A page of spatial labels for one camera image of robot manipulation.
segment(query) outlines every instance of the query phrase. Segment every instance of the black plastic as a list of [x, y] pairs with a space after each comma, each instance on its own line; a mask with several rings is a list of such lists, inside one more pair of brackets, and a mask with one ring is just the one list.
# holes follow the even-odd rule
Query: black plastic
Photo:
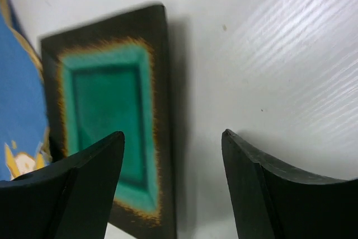
[[230, 130], [222, 150], [240, 239], [358, 238], [358, 180], [296, 168]]
[[124, 135], [13, 181], [0, 181], [0, 238], [101, 239], [121, 171]]

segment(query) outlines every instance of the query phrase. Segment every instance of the white surface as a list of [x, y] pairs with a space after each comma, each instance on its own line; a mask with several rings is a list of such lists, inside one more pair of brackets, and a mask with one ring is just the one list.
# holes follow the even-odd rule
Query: white surface
[[[30, 41], [153, 0], [13, 0]], [[237, 238], [225, 128], [303, 169], [358, 175], [358, 0], [159, 0], [176, 95], [179, 238]], [[120, 237], [115, 228], [109, 238]]]
[[117, 227], [108, 223], [105, 239], [135, 239], [133, 236], [121, 231]]

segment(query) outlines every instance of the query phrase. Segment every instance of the dark card frame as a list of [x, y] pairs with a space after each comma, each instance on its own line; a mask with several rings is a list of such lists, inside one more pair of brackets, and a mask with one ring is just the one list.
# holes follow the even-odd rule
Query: dark card frame
[[66, 133], [62, 111], [62, 54], [107, 44], [127, 42], [145, 44], [152, 56], [152, 96], [154, 142], [159, 183], [159, 209], [147, 215], [114, 202], [110, 223], [136, 238], [176, 238], [174, 167], [169, 114], [169, 52], [165, 8], [155, 4], [107, 18], [41, 40], [45, 96], [53, 145], [51, 154], [67, 155]]

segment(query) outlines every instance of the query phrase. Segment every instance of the orange border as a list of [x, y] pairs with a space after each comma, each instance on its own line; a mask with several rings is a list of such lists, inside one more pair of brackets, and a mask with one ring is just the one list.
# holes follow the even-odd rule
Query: orange border
[[153, 109], [153, 140], [154, 140], [154, 146], [155, 146], [155, 156], [154, 159], [156, 161], [156, 168], [157, 168], [157, 180], [158, 180], [158, 208], [153, 213], [147, 213], [142, 210], [137, 210], [135, 208], [132, 208], [130, 205], [115, 199], [114, 203], [117, 206], [120, 206], [124, 208], [126, 211], [130, 211], [137, 215], [138, 217], [145, 219], [146, 221], [152, 221], [152, 226], [158, 226], [161, 223], [161, 214], [162, 214], [162, 188], [161, 188], [161, 173], [159, 170], [159, 153], [158, 153], [158, 142], [157, 142], [157, 126], [158, 126], [158, 119], [157, 119], [157, 110], [155, 107], [155, 98], [154, 98], [154, 89], [155, 89], [155, 80], [153, 76], [153, 67], [154, 67], [154, 60], [153, 60], [153, 49], [145, 42], [144, 39], [133, 39], [133, 38], [125, 38], [125, 39], [111, 39], [110, 41], [102, 41], [97, 42], [93, 45], [89, 45], [86, 47], [83, 46], [74, 46], [72, 48], [65, 48], [61, 53], [58, 55], [58, 69], [56, 73], [56, 81], [58, 83], [58, 92], [59, 92], [59, 110], [61, 115], [61, 125], [62, 125], [62, 131], [63, 131], [63, 140], [64, 140], [64, 148], [62, 149], [62, 152], [65, 156], [68, 156], [68, 142], [67, 142], [67, 130], [66, 130], [66, 124], [65, 124], [65, 103], [64, 103], [64, 95], [63, 95], [63, 81], [62, 81], [62, 69], [63, 69], [63, 62], [62, 59], [66, 57], [68, 54], [73, 53], [94, 53], [99, 52], [102, 50], [110, 50], [110, 49], [118, 49], [118, 47], [125, 46], [128, 44], [135, 44], [144, 47], [144, 49], [149, 54], [149, 66], [150, 66], [150, 77], [151, 77], [151, 84], [152, 84], [152, 109]]

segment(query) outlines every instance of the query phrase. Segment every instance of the cartoon character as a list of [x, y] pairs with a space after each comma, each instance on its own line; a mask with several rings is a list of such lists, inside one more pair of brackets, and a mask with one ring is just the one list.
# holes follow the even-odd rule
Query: cartoon character
[[[12, 148], [16, 149], [15, 141], [12, 141]], [[35, 158], [26, 152], [19, 152], [14, 156], [8, 144], [5, 143], [5, 157], [6, 165], [11, 172], [11, 180], [46, 166], [43, 155], [39, 150], [37, 150]]]

